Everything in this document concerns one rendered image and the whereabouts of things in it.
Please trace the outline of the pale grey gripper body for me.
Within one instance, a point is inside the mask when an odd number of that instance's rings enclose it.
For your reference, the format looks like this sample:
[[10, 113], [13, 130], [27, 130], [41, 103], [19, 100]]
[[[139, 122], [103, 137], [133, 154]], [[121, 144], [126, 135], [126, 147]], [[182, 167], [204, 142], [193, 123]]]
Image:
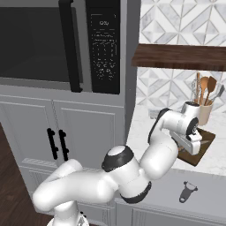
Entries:
[[177, 141], [188, 153], [196, 155], [200, 151], [202, 136], [198, 131], [188, 136], [176, 132], [171, 133], [171, 137]]

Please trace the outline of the dark wooden cutting board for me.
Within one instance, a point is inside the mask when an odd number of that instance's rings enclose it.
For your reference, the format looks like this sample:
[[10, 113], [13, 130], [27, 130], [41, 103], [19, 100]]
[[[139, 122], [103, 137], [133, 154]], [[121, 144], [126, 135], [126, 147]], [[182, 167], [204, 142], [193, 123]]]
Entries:
[[208, 132], [200, 128], [198, 129], [198, 132], [202, 136], [199, 153], [196, 155], [191, 155], [186, 150], [183, 150], [179, 151], [177, 156], [178, 159], [186, 163], [189, 163], [194, 167], [196, 167], [199, 164], [201, 158], [204, 156], [204, 154], [206, 153], [206, 151], [208, 150], [208, 148], [211, 146], [212, 142], [215, 139], [215, 135], [212, 132]]

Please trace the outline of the cream utensil pot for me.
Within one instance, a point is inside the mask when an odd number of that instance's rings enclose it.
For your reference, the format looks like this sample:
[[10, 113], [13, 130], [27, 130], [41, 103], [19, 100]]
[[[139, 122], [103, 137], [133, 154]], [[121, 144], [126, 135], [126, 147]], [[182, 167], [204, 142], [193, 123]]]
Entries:
[[212, 102], [208, 103], [207, 105], [204, 103], [200, 105], [199, 125], [207, 124], [212, 108]]

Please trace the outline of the grey peeler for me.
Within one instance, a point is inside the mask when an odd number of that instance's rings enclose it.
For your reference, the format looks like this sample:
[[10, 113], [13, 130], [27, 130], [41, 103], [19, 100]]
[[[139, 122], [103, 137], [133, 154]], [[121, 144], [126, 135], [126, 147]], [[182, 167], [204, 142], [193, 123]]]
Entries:
[[191, 196], [193, 192], [198, 191], [198, 187], [189, 183], [188, 181], [184, 181], [185, 188], [181, 192], [179, 196], [179, 202], [185, 203]]

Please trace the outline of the metal whisk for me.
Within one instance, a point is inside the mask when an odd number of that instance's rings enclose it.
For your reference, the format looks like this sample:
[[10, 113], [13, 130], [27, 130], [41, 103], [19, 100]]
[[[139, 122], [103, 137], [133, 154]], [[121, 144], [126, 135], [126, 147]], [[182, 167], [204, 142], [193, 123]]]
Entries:
[[197, 99], [197, 82], [196, 79], [192, 81], [192, 93], [193, 93], [193, 100]]

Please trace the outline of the thin wooden stick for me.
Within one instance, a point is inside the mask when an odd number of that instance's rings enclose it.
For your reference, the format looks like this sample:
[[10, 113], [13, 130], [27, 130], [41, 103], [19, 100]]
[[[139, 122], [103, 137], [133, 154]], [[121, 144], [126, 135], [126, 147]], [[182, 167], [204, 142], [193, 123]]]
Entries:
[[200, 73], [197, 72], [196, 74], [196, 99], [197, 99], [197, 103], [199, 100], [199, 94], [200, 94]]

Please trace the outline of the grey metal turner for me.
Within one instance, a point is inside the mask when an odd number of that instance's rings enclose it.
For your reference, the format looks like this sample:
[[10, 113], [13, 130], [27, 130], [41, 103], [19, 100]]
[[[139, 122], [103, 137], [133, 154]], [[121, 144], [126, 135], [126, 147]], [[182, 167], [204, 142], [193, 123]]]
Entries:
[[219, 92], [217, 93], [217, 95], [210, 101], [210, 105], [212, 105], [214, 103], [214, 101], [217, 97], [221, 97], [224, 90], [225, 90], [225, 87], [224, 87], [224, 85], [222, 85], [221, 88], [219, 89]]

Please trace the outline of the wooden spoon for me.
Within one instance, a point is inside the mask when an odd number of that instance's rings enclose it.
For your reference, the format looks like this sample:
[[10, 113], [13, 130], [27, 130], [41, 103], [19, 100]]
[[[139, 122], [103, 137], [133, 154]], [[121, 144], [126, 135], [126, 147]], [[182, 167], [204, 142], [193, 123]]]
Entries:
[[200, 95], [200, 103], [203, 101], [203, 95], [205, 93], [205, 89], [207, 88], [208, 77], [202, 77], [200, 79], [200, 87], [201, 87], [201, 95]]

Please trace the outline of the wooden spatula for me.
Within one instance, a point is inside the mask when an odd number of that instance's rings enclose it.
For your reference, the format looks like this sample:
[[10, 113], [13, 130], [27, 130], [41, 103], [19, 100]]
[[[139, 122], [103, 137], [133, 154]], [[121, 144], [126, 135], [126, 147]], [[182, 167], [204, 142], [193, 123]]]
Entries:
[[208, 83], [207, 83], [207, 98], [205, 101], [205, 105], [207, 105], [208, 103], [209, 95], [215, 90], [216, 82], [217, 80], [214, 77], [212, 76], [209, 77]]

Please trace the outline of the grey counter base cupboard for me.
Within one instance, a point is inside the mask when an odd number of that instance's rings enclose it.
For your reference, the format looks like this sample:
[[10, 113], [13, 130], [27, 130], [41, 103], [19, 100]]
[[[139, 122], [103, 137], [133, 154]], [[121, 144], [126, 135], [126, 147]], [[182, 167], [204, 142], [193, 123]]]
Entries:
[[[198, 187], [185, 203], [184, 181]], [[152, 183], [138, 204], [118, 195], [107, 204], [79, 203], [79, 210], [98, 226], [226, 226], [226, 177], [172, 169]]]

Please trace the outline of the grey cupboard door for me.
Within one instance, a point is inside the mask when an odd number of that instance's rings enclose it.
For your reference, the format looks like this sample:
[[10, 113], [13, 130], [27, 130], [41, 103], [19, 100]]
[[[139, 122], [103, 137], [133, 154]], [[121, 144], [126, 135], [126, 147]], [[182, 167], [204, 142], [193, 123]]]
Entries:
[[0, 94], [0, 122], [19, 166], [55, 169], [48, 128], [57, 131], [51, 100]]
[[75, 102], [54, 101], [58, 127], [66, 133], [69, 158], [84, 168], [100, 169], [105, 154], [124, 141], [124, 110]]

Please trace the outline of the grey drawer front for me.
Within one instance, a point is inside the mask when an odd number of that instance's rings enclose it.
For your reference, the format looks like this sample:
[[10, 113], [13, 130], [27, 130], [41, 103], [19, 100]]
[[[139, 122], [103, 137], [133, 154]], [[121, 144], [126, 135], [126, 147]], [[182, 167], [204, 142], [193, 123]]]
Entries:
[[39, 159], [25, 158], [19, 164], [19, 170], [26, 185], [27, 192], [33, 196], [37, 187], [64, 161], [44, 161]]

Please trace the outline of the black microwave oven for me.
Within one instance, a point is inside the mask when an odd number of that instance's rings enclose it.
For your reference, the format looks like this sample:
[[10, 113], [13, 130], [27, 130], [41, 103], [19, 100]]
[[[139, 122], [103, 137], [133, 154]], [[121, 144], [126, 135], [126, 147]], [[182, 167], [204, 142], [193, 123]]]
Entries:
[[[82, 91], [119, 94], [120, 0], [71, 8]], [[0, 77], [71, 89], [58, 0], [0, 0]]]

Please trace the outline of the small grey wall socket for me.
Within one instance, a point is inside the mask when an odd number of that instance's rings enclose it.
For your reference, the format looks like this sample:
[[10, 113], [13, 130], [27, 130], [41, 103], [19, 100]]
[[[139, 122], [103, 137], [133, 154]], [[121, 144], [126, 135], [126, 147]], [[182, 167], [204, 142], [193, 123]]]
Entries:
[[160, 110], [158, 110], [158, 109], [150, 109], [150, 110], [148, 111], [149, 117], [150, 117], [151, 119], [156, 119], [156, 118], [158, 117], [159, 112], [160, 112]]

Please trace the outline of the dark wooden wall shelf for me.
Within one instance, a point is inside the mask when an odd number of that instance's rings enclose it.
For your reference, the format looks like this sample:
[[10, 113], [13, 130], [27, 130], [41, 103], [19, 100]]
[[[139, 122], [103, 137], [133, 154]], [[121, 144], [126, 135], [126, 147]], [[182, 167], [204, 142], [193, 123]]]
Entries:
[[139, 44], [132, 66], [226, 72], [226, 47]]

